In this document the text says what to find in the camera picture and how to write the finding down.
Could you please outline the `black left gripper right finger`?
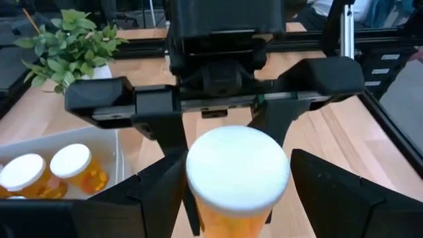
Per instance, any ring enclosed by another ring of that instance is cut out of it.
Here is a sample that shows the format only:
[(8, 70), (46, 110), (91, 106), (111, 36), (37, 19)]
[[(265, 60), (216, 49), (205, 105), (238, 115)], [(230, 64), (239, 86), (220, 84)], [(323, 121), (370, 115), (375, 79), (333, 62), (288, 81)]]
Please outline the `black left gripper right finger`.
[(291, 172), (317, 237), (422, 238), (422, 202), (355, 175), (302, 149)]

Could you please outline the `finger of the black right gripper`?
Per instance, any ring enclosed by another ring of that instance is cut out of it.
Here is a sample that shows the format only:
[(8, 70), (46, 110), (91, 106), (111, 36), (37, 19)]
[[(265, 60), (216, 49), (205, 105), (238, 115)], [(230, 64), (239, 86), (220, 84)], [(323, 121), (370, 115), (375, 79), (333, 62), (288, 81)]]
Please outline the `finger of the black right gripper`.
[(141, 202), (146, 236), (170, 237), (181, 205), (192, 234), (200, 234), (200, 218), (186, 180), (186, 141), (178, 89), (170, 85), (136, 87), (134, 128), (155, 140), (164, 157), (138, 172), (133, 196)]
[(291, 123), (309, 110), (309, 100), (272, 99), (256, 103), (248, 127), (264, 132), (281, 147)]

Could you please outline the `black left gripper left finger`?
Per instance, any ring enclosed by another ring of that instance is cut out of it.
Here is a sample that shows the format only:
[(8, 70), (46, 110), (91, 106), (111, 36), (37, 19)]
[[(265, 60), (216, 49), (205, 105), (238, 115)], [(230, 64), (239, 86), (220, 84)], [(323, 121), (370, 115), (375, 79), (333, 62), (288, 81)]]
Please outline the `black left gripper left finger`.
[(86, 200), (2, 200), (1, 237), (171, 237), (185, 157), (168, 155)]

